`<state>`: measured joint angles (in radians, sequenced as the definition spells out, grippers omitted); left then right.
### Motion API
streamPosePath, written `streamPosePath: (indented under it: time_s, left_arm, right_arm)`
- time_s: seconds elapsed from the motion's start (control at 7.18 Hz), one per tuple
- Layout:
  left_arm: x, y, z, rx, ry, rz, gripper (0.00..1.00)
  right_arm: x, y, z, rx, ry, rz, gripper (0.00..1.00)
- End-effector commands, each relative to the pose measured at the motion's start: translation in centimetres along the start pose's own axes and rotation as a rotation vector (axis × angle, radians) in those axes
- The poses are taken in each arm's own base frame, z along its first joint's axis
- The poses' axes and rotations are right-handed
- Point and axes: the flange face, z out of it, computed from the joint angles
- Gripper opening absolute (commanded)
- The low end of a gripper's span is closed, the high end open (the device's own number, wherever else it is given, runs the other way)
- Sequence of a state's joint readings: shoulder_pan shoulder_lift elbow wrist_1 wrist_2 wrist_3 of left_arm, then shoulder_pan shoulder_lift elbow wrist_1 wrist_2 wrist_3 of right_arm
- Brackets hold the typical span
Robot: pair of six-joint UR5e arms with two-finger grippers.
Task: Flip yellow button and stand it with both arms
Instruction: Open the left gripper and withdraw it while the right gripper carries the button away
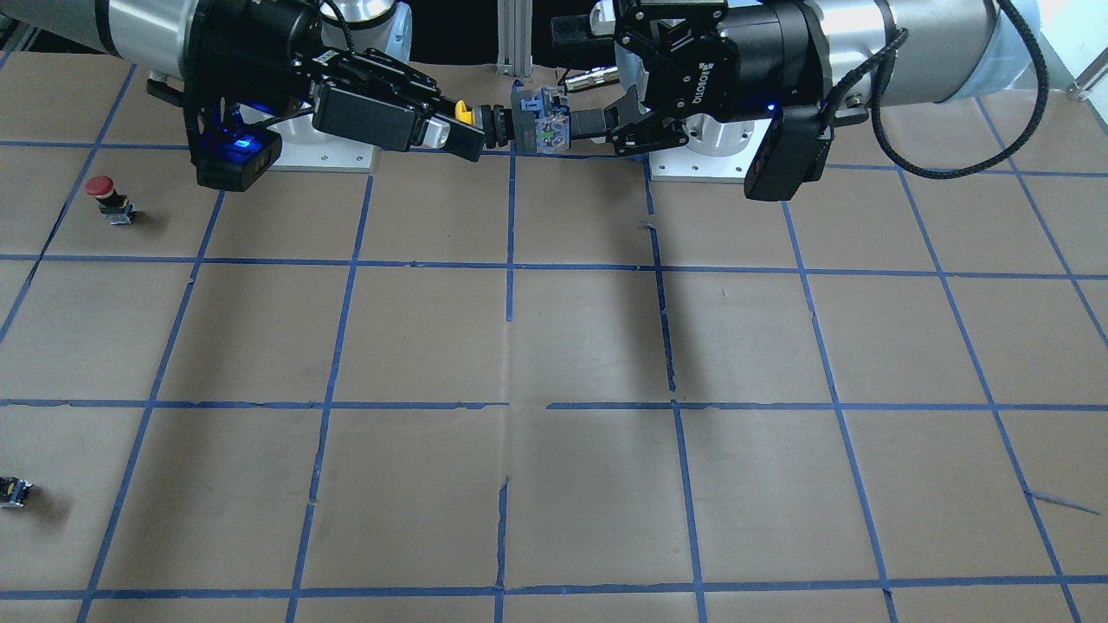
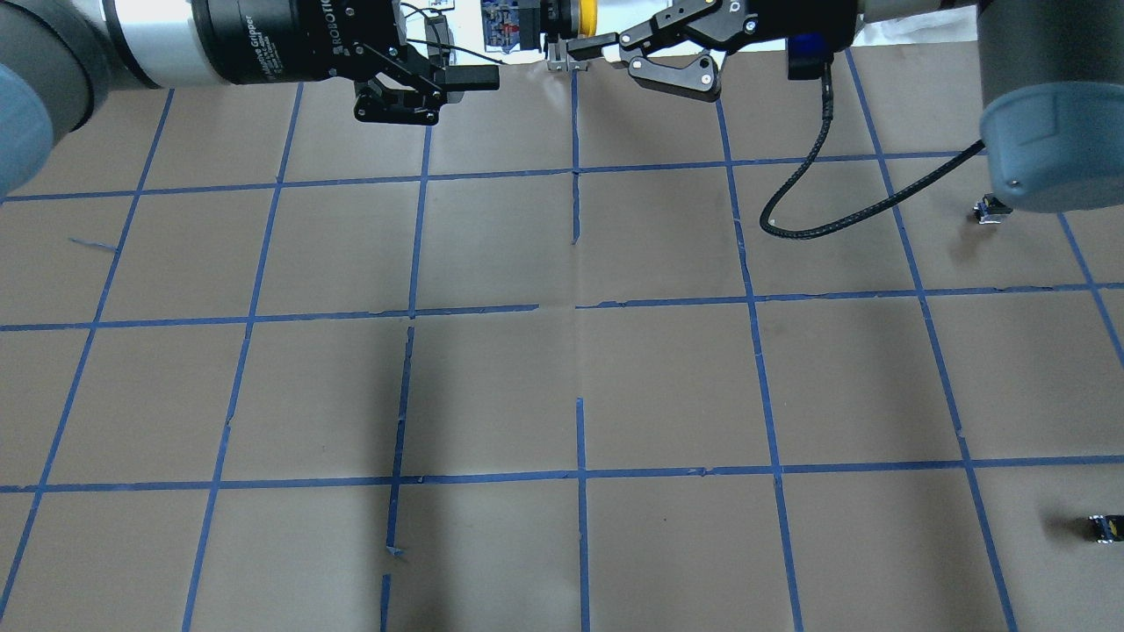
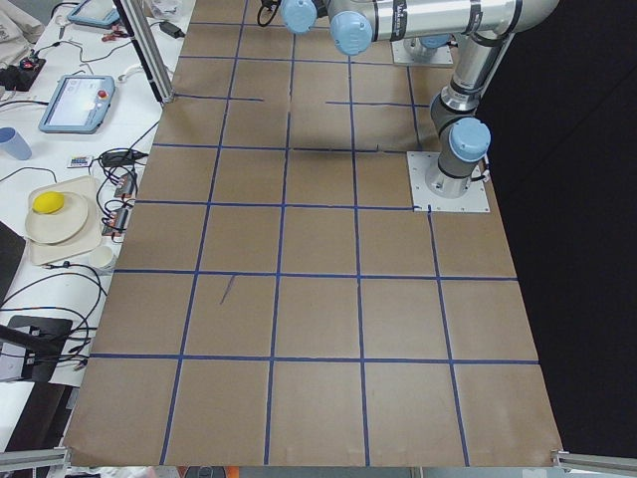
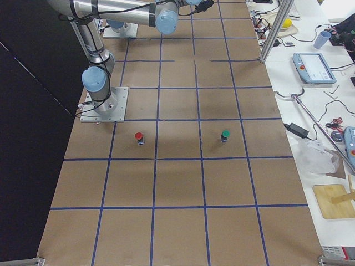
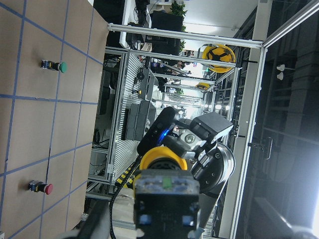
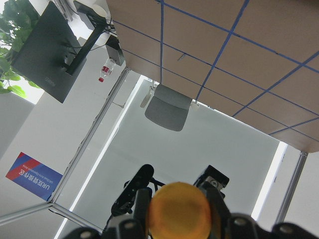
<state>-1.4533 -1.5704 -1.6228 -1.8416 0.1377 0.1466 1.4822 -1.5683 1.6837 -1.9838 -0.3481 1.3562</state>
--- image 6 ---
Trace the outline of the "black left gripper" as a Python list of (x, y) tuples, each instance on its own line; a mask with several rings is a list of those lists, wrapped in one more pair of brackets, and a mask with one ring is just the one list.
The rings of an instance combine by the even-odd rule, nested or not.
[[(124, 184), (122, 193), (111, 207), (111, 215), (113, 217), (131, 214), (133, 212), (132, 207), (139, 189), (146, 189), (150, 183), (154, 184), (155, 190), (165, 185), (163, 182), (154, 178), (154, 171), (153, 166), (145, 164), (137, 171), (131, 180)], [(200, 188), (204, 182), (208, 182), (213, 187), (221, 190), (229, 183), (229, 177), (213, 166), (208, 165), (193, 183), (193, 186)]]

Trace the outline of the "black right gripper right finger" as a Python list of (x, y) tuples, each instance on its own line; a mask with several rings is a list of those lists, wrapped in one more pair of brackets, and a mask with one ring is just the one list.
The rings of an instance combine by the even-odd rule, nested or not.
[(200, 187), (200, 190), (204, 193), (206, 199), (208, 200), (210, 208), (210, 234), (226, 234), (226, 227), (230, 217), (230, 211), (224, 202), (222, 194), (213, 186)]

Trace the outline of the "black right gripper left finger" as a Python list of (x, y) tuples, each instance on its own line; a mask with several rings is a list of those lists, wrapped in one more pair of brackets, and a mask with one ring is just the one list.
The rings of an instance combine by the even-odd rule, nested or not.
[(142, 189), (139, 189), (136, 193), (133, 218), (139, 221), (145, 236), (149, 235), (147, 217), (148, 217), (148, 208), (149, 208), (151, 199), (152, 199), (151, 188), (142, 188)]

